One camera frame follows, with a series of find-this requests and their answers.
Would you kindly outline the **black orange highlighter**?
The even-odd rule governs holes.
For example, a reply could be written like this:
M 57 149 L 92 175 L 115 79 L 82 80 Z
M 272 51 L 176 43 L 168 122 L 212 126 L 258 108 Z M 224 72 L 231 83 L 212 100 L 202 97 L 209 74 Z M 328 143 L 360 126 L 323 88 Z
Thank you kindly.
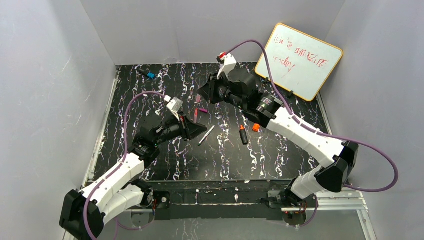
M 249 140 L 248 140 L 248 136 L 247 136 L 247 132 L 246 129 L 243 125 L 239 126 L 239 134 L 240 134 L 240 139 L 242 141 L 243 145 L 248 145 L 249 144 Z

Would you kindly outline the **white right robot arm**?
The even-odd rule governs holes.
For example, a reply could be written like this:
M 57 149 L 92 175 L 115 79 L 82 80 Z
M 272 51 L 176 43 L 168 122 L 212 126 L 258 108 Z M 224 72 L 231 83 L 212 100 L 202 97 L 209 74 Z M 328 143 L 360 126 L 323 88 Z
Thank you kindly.
M 281 100 L 259 90 L 256 77 L 247 70 L 210 74 L 197 93 L 210 104 L 235 106 L 249 121 L 286 137 L 318 162 L 316 168 L 294 178 L 280 193 L 283 204 L 295 205 L 324 190 L 339 193 L 345 186 L 356 163 L 358 144 L 325 137 L 307 122 L 297 122 Z

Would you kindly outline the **yellow-framed whiteboard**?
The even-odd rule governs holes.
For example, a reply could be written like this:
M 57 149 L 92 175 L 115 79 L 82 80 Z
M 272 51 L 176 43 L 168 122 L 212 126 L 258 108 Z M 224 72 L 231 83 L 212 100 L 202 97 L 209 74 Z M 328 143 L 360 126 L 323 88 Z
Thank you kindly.
M 343 50 L 299 30 L 278 23 L 254 71 L 262 78 L 312 101 L 343 57 Z

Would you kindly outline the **pink translucent pen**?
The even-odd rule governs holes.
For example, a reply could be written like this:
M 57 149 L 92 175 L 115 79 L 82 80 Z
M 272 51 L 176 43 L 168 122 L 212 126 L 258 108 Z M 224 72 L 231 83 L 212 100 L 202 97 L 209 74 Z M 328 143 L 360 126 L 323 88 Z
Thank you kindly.
M 193 122 L 197 123 L 197 120 L 198 120 L 198 109 L 196 108 L 194 110 Z

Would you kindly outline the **aluminium rail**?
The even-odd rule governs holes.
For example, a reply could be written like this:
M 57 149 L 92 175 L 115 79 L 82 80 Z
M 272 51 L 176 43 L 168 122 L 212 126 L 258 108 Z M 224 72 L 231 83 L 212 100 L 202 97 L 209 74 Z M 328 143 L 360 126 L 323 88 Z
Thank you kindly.
M 317 209 L 321 211 L 369 210 L 363 193 L 350 188 L 343 188 L 338 193 L 318 192 L 316 196 L 308 197 L 306 202 L 306 211 L 313 211 L 316 202 L 318 203 Z

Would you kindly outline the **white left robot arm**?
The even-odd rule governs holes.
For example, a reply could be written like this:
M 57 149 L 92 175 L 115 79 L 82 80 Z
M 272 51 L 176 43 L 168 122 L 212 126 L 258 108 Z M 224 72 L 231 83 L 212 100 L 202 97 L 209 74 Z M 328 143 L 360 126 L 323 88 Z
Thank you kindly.
M 149 206 L 153 190 L 138 177 L 157 158 L 160 144 L 176 138 L 190 141 L 207 130 L 182 114 L 155 127 L 141 127 L 123 159 L 89 186 L 65 195 L 59 226 L 78 240 L 94 240 L 123 211 L 140 204 Z

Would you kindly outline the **white green-tipped pen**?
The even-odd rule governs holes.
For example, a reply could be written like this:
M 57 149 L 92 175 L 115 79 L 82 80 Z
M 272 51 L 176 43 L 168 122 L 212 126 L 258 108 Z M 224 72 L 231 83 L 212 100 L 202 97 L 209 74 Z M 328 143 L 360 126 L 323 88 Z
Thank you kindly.
M 201 146 L 204 141 L 207 139 L 207 137 L 212 133 L 212 131 L 214 130 L 215 126 L 213 125 L 206 133 L 205 135 L 202 137 L 202 139 L 199 141 L 198 146 Z

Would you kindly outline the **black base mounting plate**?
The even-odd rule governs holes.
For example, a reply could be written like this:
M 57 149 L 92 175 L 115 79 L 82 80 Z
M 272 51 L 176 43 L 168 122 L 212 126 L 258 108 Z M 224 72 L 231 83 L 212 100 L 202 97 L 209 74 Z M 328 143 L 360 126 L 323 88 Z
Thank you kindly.
M 289 180 L 148 181 L 150 206 L 133 213 L 153 214 L 157 221 L 179 219 L 266 219 L 303 224 L 316 209 L 315 196 L 288 201 Z

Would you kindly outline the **blue pen cap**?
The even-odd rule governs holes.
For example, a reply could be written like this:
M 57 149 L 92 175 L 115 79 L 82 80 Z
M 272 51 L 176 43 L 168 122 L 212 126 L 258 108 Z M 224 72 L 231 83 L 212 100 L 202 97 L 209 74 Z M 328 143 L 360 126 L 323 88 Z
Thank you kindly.
M 147 77 L 149 77 L 150 79 L 155 79 L 156 78 L 156 75 L 153 74 L 153 73 L 151 73 L 151 72 L 149 72 L 149 73 L 147 73 Z

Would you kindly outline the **orange highlighter cap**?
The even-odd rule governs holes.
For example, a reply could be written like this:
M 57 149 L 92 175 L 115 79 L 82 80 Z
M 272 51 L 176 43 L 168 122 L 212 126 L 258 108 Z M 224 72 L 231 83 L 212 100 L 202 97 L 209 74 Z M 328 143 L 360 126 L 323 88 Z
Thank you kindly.
M 255 124 L 253 125 L 253 127 L 252 127 L 252 130 L 253 130 L 254 132 L 259 132 L 259 130 L 260 130 L 260 125 L 259 125 L 258 123 L 255 123 Z

